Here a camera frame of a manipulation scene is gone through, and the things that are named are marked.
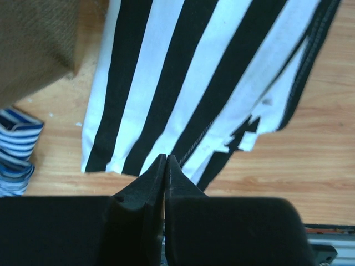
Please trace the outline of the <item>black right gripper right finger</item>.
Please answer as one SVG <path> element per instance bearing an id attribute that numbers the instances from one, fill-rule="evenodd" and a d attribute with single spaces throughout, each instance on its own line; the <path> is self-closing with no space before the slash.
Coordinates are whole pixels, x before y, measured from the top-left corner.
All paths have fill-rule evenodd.
<path id="1" fill-rule="evenodd" d="M 172 155 L 165 170 L 165 230 L 169 265 L 315 265 L 289 201 L 209 197 Z"/>

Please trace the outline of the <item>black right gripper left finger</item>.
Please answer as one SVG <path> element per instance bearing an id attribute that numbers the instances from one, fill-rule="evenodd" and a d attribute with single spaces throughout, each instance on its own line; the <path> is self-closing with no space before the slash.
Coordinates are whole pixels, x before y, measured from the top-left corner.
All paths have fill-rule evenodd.
<path id="1" fill-rule="evenodd" d="M 110 200 L 102 240 L 103 265 L 160 265 L 166 155 Z"/>

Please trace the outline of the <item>black white striped cloth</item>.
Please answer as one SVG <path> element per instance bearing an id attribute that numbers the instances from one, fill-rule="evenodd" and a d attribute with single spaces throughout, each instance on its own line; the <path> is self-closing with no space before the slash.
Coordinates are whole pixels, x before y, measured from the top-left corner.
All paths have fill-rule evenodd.
<path id="1" fill-rule="evenodd" d="M 205 190 L 292 118 L 339 1 L 110 1 L 81 171 L 142 175 L 174 155 Z"/>

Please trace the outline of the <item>blue white striped cloth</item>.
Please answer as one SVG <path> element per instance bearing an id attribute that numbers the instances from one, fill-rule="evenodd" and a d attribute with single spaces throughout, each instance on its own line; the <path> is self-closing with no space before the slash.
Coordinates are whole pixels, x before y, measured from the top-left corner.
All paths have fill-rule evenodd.
<path id="1" fill-rule="evenodd" d="M 44 122 L 15 108 L 1 110 L 1 197 L 22 196 L 35 172 L 30 157 Z"/>

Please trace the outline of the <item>printed canvas tote bag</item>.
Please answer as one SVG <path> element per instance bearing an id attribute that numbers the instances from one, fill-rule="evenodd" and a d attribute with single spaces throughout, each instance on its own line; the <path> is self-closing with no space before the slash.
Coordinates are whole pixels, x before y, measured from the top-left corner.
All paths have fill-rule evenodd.
<path id="1" fill-rule="evenodd" d="M 71 74 L 79 1 L 1 1 L 1 107 Z"/>

